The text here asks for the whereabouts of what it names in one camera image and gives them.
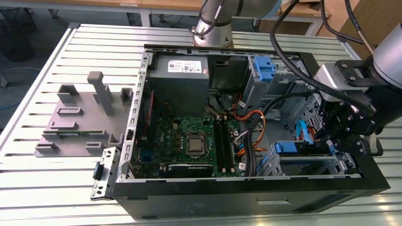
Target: motherboard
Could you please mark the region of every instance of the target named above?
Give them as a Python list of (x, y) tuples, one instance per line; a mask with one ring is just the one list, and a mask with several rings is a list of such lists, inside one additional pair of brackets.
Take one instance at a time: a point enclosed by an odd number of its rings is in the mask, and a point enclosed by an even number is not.
[(159, 118), (155, 142), (141, 147), (142, 162), (133, 163), (137, 178), (204, 177), (206, 173), (206, 177), (236, 177), (232, 140), (237, 134), (238, 122), (226, 118)]

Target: green circuit board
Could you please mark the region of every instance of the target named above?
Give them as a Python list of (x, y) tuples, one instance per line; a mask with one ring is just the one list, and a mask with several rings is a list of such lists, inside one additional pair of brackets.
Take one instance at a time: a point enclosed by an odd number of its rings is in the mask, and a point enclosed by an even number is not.
[[(238, 122), (228, 121), (228, 128), (233, 139)], [(197, 158), (188, 155), (190, 137), (202, 137), (206, 146), (205, 155)], [(159, 178), (161, 167), (180, 163), (209, 164), (214, 166), (214, 177), (236, 177), (236, 173), (218, 170), (214, 118), (177, 117), (170, 120), (159, 118), (154, 148), (142, 150), (142, 156), (146, 157), (146, 161), (142, 162), (146, 178)]]

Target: blue drive bay latch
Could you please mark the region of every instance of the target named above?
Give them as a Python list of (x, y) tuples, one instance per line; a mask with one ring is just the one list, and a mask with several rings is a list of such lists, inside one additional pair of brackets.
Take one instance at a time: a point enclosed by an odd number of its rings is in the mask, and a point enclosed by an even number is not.
[(257, 56), (254, 58), (254, 65), (260, 74), (260, 80), (272, 81), (277, 73), (272, 58), (268, 56)]

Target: gray fixture post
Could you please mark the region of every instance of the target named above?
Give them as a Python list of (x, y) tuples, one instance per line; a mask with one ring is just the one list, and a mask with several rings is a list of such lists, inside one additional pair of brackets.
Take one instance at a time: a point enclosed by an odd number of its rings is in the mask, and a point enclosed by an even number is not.
[(102, 72), (90, 72), (89, 74), (89, 83), (94, 85), (97, 94), (98, 94), (98, 100), (103, 106), (103, 109), (106, 111), (106, 114), (114, 115), (115, 114), (115, 110), (113, 107), (113, 103), (111, 103), (111, 93), (110, 90), (106, 89), (106, 86), (102, 82), (103, 79), (103, 73)]

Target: red wire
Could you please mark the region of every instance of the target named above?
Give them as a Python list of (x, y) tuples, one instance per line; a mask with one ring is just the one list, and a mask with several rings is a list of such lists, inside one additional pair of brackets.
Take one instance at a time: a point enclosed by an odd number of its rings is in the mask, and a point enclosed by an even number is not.
[(147, 123), (146, 123), (146, 128), (145, 128), (143, 136), (145, 136), (145, 134), (147, 132), (147, 128), (149, 128), (149, 121), (151, 119), (153, 106), (154, 106), (154, 91), (151, 92), (151, 106), (150, 106), (150, 111), (149, 111), (149, 114), (147, 114)]

